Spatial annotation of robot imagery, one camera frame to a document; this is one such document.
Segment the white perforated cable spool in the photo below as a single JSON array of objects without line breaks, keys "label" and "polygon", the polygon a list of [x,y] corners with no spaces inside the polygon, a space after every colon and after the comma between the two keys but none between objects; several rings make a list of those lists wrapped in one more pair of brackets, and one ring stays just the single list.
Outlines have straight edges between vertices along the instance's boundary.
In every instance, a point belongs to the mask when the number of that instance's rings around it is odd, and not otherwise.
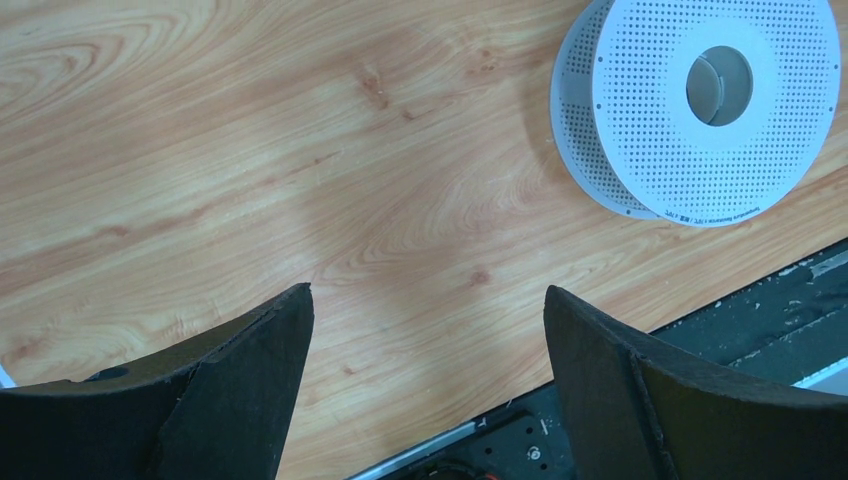
[{"label": "white perforated cable spool", "polygon": [[826,1],[592,1],[554,62],[553,140],[610,211],[729,226],[811,168],[840,76]]}]

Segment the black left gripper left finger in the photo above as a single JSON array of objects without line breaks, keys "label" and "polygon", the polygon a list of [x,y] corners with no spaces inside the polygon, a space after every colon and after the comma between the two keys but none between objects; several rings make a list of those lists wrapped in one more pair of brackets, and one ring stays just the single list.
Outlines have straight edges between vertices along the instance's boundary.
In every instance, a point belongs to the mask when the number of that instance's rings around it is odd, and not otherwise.
[{"label": "black left gripper left finger", "polygon": [[1,393],[5,479],[272,479],[314,327],[296,284],[86,380]]}]

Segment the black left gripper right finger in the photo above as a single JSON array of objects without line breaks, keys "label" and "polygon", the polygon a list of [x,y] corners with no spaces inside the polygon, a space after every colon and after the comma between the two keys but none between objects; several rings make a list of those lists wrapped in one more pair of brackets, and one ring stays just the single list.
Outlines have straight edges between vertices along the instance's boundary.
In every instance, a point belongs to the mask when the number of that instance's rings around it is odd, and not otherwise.
[{"label": "black left gripper right finger", "polygon": [[580,479],[843,479],[847,400],[692,355],[550,286],[543,322]]}]

